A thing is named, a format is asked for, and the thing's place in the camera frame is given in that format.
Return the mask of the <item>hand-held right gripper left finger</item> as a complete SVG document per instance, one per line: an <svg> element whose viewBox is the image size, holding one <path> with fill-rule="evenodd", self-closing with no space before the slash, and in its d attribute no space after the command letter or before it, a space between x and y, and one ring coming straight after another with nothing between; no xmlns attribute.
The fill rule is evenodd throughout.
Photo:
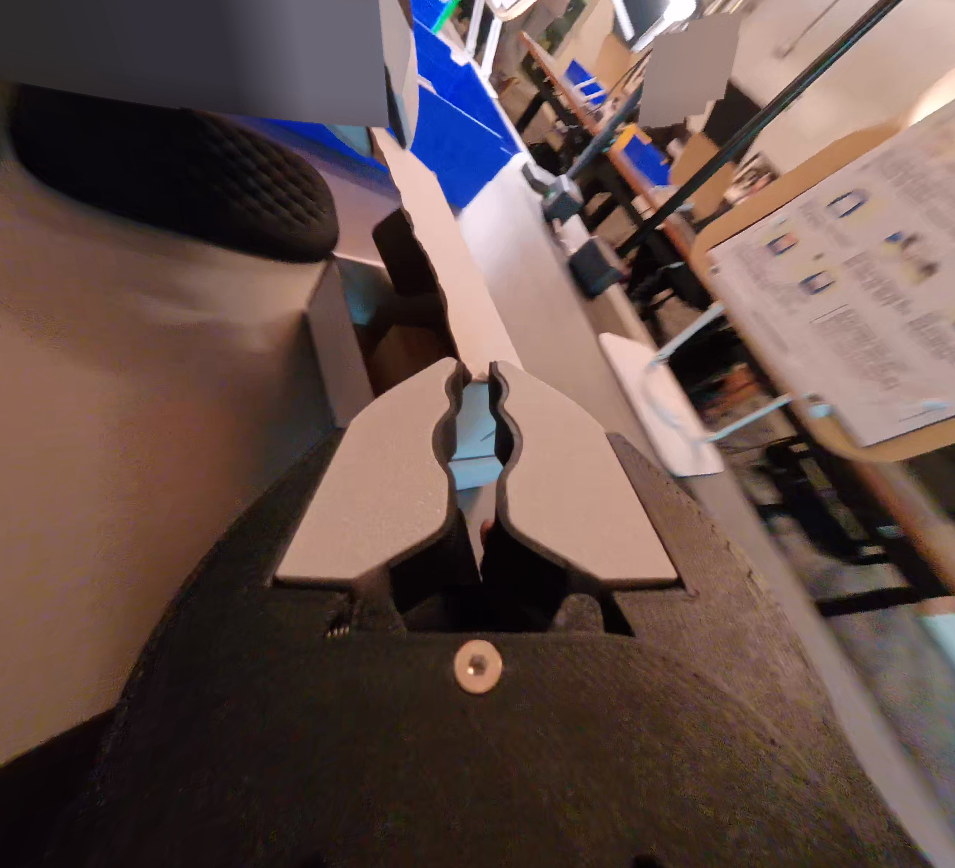
<svg viewBox="0 0 955 868"><path fill-rule="evenodd" d="M349 424L274 574L357 587L443 538L457 513L450 468L466 368L445 357L376 397Z"/></svg>

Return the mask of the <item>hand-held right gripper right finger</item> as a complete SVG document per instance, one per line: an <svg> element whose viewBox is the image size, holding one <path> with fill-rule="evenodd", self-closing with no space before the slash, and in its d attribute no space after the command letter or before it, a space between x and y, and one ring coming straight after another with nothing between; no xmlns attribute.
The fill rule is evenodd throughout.
<svg viewBox="0 0 955 868"><path fill-rule="evenodd" d="M677 569L603 424L509 361L491 364L488 395L505 532L600 588L675 585Z"/></svg>

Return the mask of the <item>white cardboard mailer box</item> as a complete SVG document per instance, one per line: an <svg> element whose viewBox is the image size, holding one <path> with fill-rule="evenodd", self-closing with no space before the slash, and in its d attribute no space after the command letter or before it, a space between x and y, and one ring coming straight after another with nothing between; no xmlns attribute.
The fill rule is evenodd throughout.
<svg viewBox="0 0 955 868"><path fill-rule="evenodd" d="M453 357L471 379L450 469L458 491L483 488L500 474L491 368L523 363L436 173L388 130L368 135L399 205L372 229L378 261L329 258L307 306L332 421L347 427L395 384Z"/></svg>

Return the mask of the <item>dark charger case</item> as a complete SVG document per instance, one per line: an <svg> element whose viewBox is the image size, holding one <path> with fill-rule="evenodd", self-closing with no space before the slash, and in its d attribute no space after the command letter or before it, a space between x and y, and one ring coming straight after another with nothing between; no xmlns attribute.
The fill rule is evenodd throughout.
<svg viewBox="0 0 955 868"><path fill-rule="evenodd" d="M625 277L614 255L597 237L587 238L569 256L567 265L580 293L588 300L620 284Z"/></svg>

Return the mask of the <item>background wooden table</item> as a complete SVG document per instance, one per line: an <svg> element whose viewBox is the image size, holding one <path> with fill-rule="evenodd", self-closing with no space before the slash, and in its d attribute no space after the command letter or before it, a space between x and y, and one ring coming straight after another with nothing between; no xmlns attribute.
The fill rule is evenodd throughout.
<svg viewBox="0 0 955 868"><path fill-rule="evenodd" d="M527 60L523 63L523 68L536 90L536 95L519 119L518 132L522 134L538 111L543 106L549 106L557 120L567 126L567 141L571 150L582 154L583 146L580 143L588 144L598 136L602 127L600 122L596 121L584 100L575 96L572 86L567 84L554 65L552 57L526 33L522 33L520 39L527 50ZM596 165L610 169L616 184L623 184L627 188L618 196L622 206L632 206L634 198L641 199L651 211L664 204L663 199L653 192L647 177L630 162L622 150L614 148L611 140L601 147ZM688 262L696 239L696 233L688 221L675 213L658 220L654 230L662 233L675 253Z"/></svg>

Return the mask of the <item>small blue bin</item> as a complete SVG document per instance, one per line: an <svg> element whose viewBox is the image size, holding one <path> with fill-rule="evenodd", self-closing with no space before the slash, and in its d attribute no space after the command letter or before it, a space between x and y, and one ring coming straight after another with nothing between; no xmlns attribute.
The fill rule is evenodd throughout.
<svg viewBox="0 0 955 868"><path fill-rule="evenodd" d="M653 186L670 184L669 160L637 126L628 125L621 132L615 148Z"/></svg>
<svg viewBox="0 0 955 868"><path fill-rule="evenodd" d="M577 60L572 60L565 74L571 94L588 107L599 108L606 98L601 81Z"/></svg>

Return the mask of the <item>black stand pole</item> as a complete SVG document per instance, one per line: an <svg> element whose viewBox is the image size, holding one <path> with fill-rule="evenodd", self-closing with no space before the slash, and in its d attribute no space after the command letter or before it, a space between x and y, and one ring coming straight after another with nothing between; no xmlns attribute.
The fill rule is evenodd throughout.
<svg viewBox="0 0 955 868"><path fill-rule="evenodd" d="M618 106L616 111L610 116L603 125L603 128L591 139L587 147L575 160L573 165L567 170L567 179L572 182L578 180L578 176L585 170L590 163L603 154L607 148L613 145L618 131L639 111L644 92L644 84L639 85L626 101Z"/></svg>
<svg viewBox="0 0 955 868"><path fill-rule="evenodd" d="M737 130L699 170L679 186L675 194L659 206L650 217L645 218L639 227L617 246L617 256L625 259L632 254L653 232L672 217L680 206L685 205L703 185L722 170L723 166L730 164L738 152L756 139L767 125L788 109L902 2L904 0L877 0L851 27Z"/></svg>

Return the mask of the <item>black quilted wrist rest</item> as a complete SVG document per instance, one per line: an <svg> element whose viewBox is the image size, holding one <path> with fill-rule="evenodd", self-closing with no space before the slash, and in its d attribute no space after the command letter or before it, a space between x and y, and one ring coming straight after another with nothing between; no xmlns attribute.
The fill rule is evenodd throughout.
<svg viewBox="0 0 955 868"><path fill-rule="evenodd" d="M7 128L35 179L114 217L293 264L320 263L338 245L325 178L221 116L19 85Z"/></svg>

